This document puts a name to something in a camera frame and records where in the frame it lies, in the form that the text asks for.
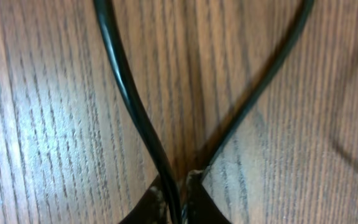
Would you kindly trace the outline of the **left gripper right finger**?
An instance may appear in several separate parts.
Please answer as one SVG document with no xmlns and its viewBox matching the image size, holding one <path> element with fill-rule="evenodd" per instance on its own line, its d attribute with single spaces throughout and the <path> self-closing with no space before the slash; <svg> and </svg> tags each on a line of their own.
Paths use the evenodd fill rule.
<svg viewBox="0 0 358 224">
<path fill-rule="evenodd" d="M 186 178 L 186 219 L 188 224 L 231 224 L 221 213 L 201 183 L 201 170 L 192 170 Z"/>
</svg>

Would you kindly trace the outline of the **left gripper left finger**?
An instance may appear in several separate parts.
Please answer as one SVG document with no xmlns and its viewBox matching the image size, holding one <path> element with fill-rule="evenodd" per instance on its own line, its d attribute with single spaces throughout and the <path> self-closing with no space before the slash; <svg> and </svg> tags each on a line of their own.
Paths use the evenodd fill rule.
<svg viewBox="0 0 358 224">
<path fill-rule="evenodd" d="M 120 224 L 167 223 L 167 204 L 163 197 L 160 176 L 156 176 L 134 209 Z"/>
</svg>

